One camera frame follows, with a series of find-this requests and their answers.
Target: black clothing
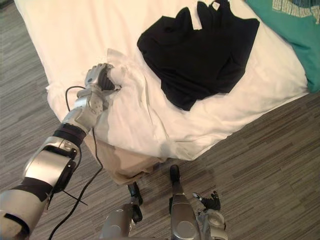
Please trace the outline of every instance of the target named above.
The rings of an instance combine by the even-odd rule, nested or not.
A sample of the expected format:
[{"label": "black clothing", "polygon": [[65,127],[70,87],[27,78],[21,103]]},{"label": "black clothing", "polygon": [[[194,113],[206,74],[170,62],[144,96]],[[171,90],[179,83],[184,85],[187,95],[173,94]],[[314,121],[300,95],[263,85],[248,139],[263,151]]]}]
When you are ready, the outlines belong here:
[{"label": "black clothing", "polygon": [[162,16],[137,42],[167,99],[186,111],[196,100],[231,91],[245,73],[259,27],[257,19],[234,16],[227,0],[216,2],[218,10],[197,3],[202,29],[193,29],[185,7],[175,18]]}]

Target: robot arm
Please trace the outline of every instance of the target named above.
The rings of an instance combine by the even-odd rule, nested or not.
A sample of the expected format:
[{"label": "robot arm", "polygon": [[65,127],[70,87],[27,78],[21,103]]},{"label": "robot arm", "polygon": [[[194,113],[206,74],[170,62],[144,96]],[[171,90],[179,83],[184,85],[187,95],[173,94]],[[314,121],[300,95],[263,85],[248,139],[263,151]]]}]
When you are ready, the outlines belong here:
[{"label": "robot arm", "polygon": [[90,69],[74,109],[25,166],[23,180],[0,194],[1,239],[25,239],[36,227],[50,196],[64,190],[76,167],[80,144],[103,111],[103,90],[114,90],[112,66]]}]

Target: wooden floor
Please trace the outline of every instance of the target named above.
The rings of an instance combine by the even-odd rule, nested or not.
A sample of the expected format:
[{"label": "wooden floor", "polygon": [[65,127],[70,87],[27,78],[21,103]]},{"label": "wooden floor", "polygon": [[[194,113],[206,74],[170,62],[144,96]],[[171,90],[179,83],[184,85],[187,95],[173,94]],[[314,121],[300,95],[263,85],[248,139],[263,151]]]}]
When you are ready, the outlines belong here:
[{"label": "wooden floor", "polygon": [[[14,4],[1,13],[0,190],[20,182],[32,153],[59,125],[46,100],[47,79]],[[98,169],[83,146],[82,164],[67,191],[78,195]],[[215,145],[193,162],[169,160],[138,184],[144,220],[132,235],[170,238],[170,165],[180,166],[186,196],[220,193],[230,240],[320,239],[320,94],[282,106]],[[129,199],[103,171],[55,240],[97,239],[108,212]],[[75,200],[58,193],[32,240],[47,239]]]}]

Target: wire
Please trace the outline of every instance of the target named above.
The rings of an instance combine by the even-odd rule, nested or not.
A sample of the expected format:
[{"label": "wire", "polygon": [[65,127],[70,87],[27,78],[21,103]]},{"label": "wire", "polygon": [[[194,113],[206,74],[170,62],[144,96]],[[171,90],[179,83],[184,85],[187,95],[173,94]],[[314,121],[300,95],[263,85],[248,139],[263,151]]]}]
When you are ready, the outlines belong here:
[{"label": "wire", "polygon": [[[72,196],[72,195],[71,195],[70,193],[68,193],[67,191],[62,190],[62,192],[64,192],[64,193],[67,194],[68,196],[72,197],[73,199],[78,200],[78,198],[76,198],[75,196]],[[81,201],[81,200],[80,200],[80,203],[88,206],[88,204],[86,204],[85,202],[83,202],[83,201]]]},{"label": "wire", "polygon": [[[66,106],[68,107],[68,110],[70,111],[69,108],[69,104],[68,104],[68,91],[72,88],[83,88],[82,86],[71,86],[69,87],[66,91],[65,91],[65,99],[66,99]],[[95,129],[92,128],[92,135],[93,135],[93,141],[94,141],[94,153],[95,153],[95,158],[98,161],[100,168],[98,169],[98,171],[96,171],[96,173],[90,178],[90,180],[85,184],[85,186],[83,187],[83,189],[80,192],[80,195],[78,197],[78,199],[76,200],[75,204],[73,205],[73,208],[71,209],[71,211],[69,212],[69,214],[61,221],[58,223],[57,226],[55,226],[55,228],[52,230],[48,240],[51,240],[55,234],[55,232],[58,230],[58,228],[65,223],[65,221],[67,221],[71,215],[74,213],[74,211],[76,210],[78,204],[81,201],[82,196],[84,195],[87,187],[91,184],[91,182],[96,178],[96,176],[102,171],[102,169],[104,168],[104,166],[102,165],[99,157],[98,157],[98,149],[97,149],[97,140],[96,140],[96,135],[95,135]]]},{"label": "wire", "polygon": [[96,141],[96,136],[95,136],[95,130],[92,129],[92,135],[93,135],[93,140],[94,140],[94,148],[95,148],[95,157],[96,157],[96,160],[99,162],[100,164],[100,168],[98,169],[98,171],[96,171],[96,173],[93,175],[93,177],[91,177],[91,179],[86,183],[86,185],[83,187],[77,201],[75,202],[72,210],[69,212],[69,214],[57,225],[55,226],[55,228],[52,230],[51,234],[50,234],[50,237],[48,240],[51,240],[52,237],[54,236],[55,232],[57,231],[57,229],[65,223],[65,221],[68,220],[68,218],[70,218],[70,216],[74,213],[74,211],[76,210],[82,196],[84,195],[87,187],[91,184],[91,182],[96,178],[96,176],[101,172],[101,170],[104,168],[99,157],[98,157],[98,151],[97,151],[97,141]]},{"label": "wire", "polygon": [[86,88],[83,87],[83,86],[71,86],[71,87],[69,87],[67,90],[65,90],[65,94],[64,94],[65,104],[66,104],[66,107],[68,108],[68,111],[69,111],[69,112],[70,112],[70,107],[69,107],[69,103],[68,103],[68,92],[69,92],[70,89],[75,89],[75,88],[86,89]]}]

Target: white cloth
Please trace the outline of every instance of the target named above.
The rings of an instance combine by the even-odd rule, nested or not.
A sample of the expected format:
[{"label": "white cloth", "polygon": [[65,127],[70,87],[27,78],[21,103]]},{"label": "white cloth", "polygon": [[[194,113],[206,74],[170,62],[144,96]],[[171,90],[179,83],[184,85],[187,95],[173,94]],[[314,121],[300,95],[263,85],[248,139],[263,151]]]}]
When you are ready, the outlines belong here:
[{"label": "white cloth", "polygon": [[[109,97],[110,107],[99,119],[96,133],[126,150],[193,160],[261,115],[307,93],[305,72],[292,47],[242,0],[230,1],[232,12],[260,21],[246,72],[229,94],[197,101],[190,112],[166,99],[136,43],[162,15],[175,17],[183,7],[189,7],[193,27],[201,28],[197,1],[15,2],[48,78],[48,102],[60,120],[67,113],[64,94],[69,86],[83,86],[88,69],[97,63],[116,66],[112,79],[122,88]],[[70,91],[71,106],[76,92]]]}]

